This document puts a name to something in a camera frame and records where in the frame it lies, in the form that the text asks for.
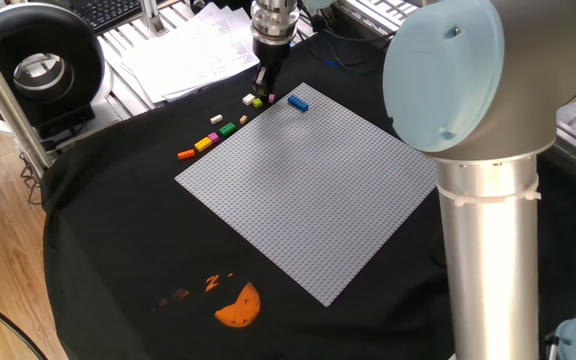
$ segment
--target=white lego brick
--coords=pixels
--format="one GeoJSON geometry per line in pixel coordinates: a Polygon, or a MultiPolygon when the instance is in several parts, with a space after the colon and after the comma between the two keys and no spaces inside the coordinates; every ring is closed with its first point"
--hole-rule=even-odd
{"type": "Polygon", "coordinates": [[[244,102],[244,104],[246,104],[246,106],[249,106],[250,104],[252,104],[253,100],[255,100],[255,95],[253,95],[253,94],[248,94],[248,95],[244,96],[244,98],[242,99],[242,101],[244,102]]]}
{"type": "Polygon", "coordinates": [[[223,120],[224,117],[220,115],[217,115],[215,117],[213,117],[212,119],[210,119],[210,123],[215,125],[216,123],[220,122],[221,120],[223,120]]]}

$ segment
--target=white paper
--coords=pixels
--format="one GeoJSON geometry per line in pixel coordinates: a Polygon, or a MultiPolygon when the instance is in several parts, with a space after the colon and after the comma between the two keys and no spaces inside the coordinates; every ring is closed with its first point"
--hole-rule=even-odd
{"type": "Polygon", "coordinates": [[[170,33],[136,44],[123,59],[156,100],[187,95],[258,62],[248,15],[243,9],[219,10],[214,3],[170,33]]]}

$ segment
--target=metal pole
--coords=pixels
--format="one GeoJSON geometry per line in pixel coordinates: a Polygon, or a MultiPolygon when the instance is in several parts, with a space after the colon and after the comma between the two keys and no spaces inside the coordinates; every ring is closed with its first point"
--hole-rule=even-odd
{"type": "Polygon", "coordinates": [[[535,156],[437,160],[459,360],[537,360],[535,156]]]}
{"type": "Polygon", "coordinates": [[[10,129],[19,141],[21,150],[35,168],[39,177],[52,165],[41,140],[28,122],[21,106],[0,72],[0,114],[10,125],[10,129]]]}
{"type": "Polygon", "coordinates": [[[156,0],[140,0],[141,1],[141,21],[146,25],[150,31],[155,35],[162,35],[164,33],[164,24],[159,16],[159,7],[156,0]]]}

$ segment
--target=keyboard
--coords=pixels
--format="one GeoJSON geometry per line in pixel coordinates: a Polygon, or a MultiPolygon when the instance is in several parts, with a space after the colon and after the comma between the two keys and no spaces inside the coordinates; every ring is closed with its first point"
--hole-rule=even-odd
{"type": "Polygon", "coordinates": [[[84,19],[97,33],[101,33],[122,21],[139,14],[139,0],[92,0],[73,1],[70,8],[84,19]]]}

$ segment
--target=table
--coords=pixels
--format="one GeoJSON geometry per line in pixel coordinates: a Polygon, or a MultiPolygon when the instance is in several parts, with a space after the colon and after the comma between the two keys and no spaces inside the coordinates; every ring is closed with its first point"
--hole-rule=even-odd
{"type": "MultiPolygon", "coordinates": [[[[337,44],[348,61],[369,56],[366,46],[337,44]]],[[[252,74],[104,130],[46,172],[46,282],[70,358],[448,359],[447,274],[432,260],[441,224],[436,191],[324,308],[175,182],[193,162],[176,154],[214,131],[211,117],[239,126],[241,115],[261,113],[241,102],[252,74]],[[213,275],[219,286],[206,293],[213,275]],[[260,294],[258,318],[243,329],[225,327],[214,312],[248,282],[260,294]],[[189,295],[175,300],[179,289],[189,295]]],[[[301,82],[393,134],[380,72],[345,73],[300,44],[284,64],[277,95],[301,82]]],[[[543,161],[539,171],[546,335],[576,316],[576,180],[543,161]]]]}

